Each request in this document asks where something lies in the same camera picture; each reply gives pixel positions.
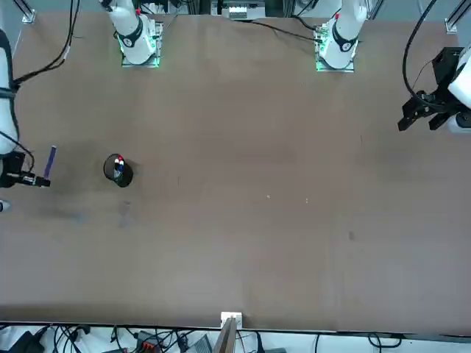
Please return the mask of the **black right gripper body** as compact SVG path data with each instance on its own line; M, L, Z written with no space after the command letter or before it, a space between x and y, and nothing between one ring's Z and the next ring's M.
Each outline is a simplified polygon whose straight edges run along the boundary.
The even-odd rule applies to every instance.
M15 184L23 184L23 171L25 154L12 151L1 159L1 188L11 188Z

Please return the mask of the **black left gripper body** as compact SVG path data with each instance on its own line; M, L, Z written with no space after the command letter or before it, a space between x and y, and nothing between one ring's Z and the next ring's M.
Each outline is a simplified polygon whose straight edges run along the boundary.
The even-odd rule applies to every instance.
M432 60L436 89L431 93L431 103L438 113L445 113L455 107L458 102L448 90L452 82L463 47L444 47Z

